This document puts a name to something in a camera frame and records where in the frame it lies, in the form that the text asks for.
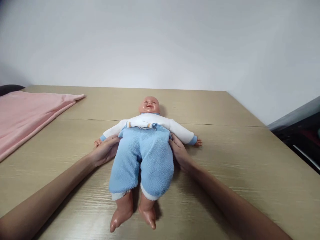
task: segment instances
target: baby doll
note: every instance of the baby doll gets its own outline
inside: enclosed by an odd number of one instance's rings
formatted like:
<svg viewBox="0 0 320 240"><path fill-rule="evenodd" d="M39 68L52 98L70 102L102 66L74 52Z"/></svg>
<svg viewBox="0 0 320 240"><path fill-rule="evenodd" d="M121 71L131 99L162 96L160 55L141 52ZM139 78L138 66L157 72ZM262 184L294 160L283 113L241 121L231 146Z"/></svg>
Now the baby doll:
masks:
<svg viewBox="0 0 320 240"><path fill-rule="evenodd" d="M111 232L132 215L131 189L138 185L139 169L142 190L139 212L152 229L156 228L153 205L168 190L173 176L170 132L185 144L202 145L201 139L179 123L160 116L155 97L146 97L139 106L139 113L129 120L121 120L95 141L98 147L107 137L120 132L121 140L109 181L112 200L117 203L110 223Z"/></svg>

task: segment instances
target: pink cloth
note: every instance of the pink cloth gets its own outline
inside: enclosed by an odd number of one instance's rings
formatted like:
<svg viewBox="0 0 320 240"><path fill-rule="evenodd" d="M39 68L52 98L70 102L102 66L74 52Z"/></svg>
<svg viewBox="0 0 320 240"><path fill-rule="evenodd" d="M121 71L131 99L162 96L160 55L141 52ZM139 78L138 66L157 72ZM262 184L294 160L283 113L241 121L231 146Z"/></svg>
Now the pink cloth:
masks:
<svg viewBox="0 0 320 240"><path fill-rule="evenodd" d="M0 97L0 162L85 95L11 92Z"/></svg>

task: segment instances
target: doll face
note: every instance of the doll face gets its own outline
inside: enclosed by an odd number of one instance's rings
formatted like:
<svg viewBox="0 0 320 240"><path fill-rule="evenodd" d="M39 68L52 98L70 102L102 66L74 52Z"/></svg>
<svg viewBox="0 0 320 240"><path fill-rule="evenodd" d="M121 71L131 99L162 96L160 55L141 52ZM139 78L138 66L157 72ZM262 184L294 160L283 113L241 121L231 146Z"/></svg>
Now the doll face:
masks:
<svg viewBox="0 0 320 240"><path fill-rule="evenodd" d="M155 97L148 96L142 101L139 106L139 113L159 113L160 114L160 106L159 102Z"/></svg>

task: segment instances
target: shirt sleeve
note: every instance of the shirt sleeve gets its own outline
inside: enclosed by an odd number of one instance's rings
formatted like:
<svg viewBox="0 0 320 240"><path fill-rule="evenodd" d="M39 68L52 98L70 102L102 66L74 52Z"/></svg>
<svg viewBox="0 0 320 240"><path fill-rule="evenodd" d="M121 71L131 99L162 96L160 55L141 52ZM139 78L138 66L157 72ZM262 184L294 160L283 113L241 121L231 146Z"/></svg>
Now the shirt sleeve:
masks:
<svg viewBox="0 0 320 240"><path fill-rule="evenodd" d="M170 119L169 131L175 134L184 144L195 145L197 142L197 136L193 132L190 132L173 119Z"/></svg>
<svg viewBox="0 0 320 240"><path fill-rule="evenodd" d="M119 134L120 131L123 129L123 127L126 125L127 120L121 120L117 125L113 126L112 128L109 128L107 131L103 133L103 135L100 137L101 141L106 140L108 137Z"/></svg>

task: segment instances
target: white wall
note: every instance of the white wall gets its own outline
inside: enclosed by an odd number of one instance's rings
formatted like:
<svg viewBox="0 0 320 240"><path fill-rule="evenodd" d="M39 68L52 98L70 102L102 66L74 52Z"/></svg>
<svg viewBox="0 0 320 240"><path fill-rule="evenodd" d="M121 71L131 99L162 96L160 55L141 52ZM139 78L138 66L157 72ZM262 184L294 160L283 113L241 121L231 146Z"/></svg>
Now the white wall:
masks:
<svg viewBox="0 0 320 240"><path fill-rule="evenodd" d="M319 12L318 0L6 1L0 84L226 90L270 124L320 95Z"/></svg>

